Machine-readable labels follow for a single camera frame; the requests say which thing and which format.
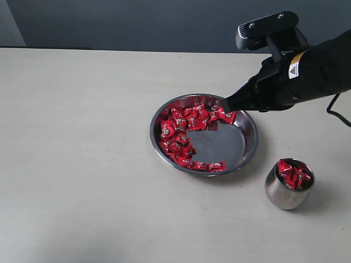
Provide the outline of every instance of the stainless steel cup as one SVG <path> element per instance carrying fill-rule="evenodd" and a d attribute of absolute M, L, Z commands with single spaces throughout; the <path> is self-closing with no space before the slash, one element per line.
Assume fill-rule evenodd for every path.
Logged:
<path fill-rule="evenodd" d="M 293 190 L 288 188 L 283 183 L 282 179 L 277 176 L 278 168 L 277 164 L 275 164 L 265 180 L 265 193 L 268 199 L 277 207 L 281 209 L 294 209 L 307 199 L 314 186 L 315 176 L 305 163 L 290 158 L 284 160 L 289 164 L 295 164 L 296 166 L 303 167 L 304 170 L 308 171 L 311 176 L 310 183 L 303 190 Z"/>

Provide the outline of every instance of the warning label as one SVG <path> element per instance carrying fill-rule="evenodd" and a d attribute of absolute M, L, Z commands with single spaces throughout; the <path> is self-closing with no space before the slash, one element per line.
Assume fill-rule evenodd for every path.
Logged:
<path fill-rule="evenodd" d="M 298 77 L 298 64 L 299 64 L 299 62 L 300 62 L 300 59 L 301 59 L 303 53 L 305 53 L 306 51 L 307 51 L 307 50 L 305 50 L 305 51 L 302 52 L 302 53 L 297 54 L 297 55 L 291 60 L 291 63 L 290 63 L 290 66 L 289 66 L 289 72 L 288 72 L 289 79 Z"/>

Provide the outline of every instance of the white table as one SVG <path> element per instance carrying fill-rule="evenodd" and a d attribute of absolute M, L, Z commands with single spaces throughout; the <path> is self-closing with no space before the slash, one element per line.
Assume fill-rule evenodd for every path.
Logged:
<path fill-rule="evenodd" d="M 0 262 L 348 262 L 351 130 L 331 98 L 250 113 L 257 154 L 229 176 L 184 174 L 152 148 L 164 102 L 229 96 L 266 57 L 0 49 Z M 349 118 L 350 101 L 335 105 Z M 284 157 L 316 175 L 296 211 L 264 193 Z"/>

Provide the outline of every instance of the stainless steel bowl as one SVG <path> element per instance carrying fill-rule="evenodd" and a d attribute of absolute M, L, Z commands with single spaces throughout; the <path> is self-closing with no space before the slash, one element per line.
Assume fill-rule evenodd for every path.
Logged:
<path fill-rule="evenodd" d="M 227 169 L 214 173 L 194 171 L 172 162 L 158 146 L 161 133 L 160 121 L 164 118 L 163 112 L 172 107 L 187 107 L 205 103 L 214 105 L 222 99 L 209 94 L 190 94 L 177 97 L 165 103 L 154 115 L 150 124 L 151 142 L 157 153 L 171 166 L 198 176 L 216 176 L 227 174 L 243 167 L 250 161 L 258 145 L 258 132 L 250 115 L 245 111 L 237 111 L 233 125 L 218 122 L 218 131 L 187 132 L 196 154 L 193 161 L 217 163 L 225 161 Z"/>

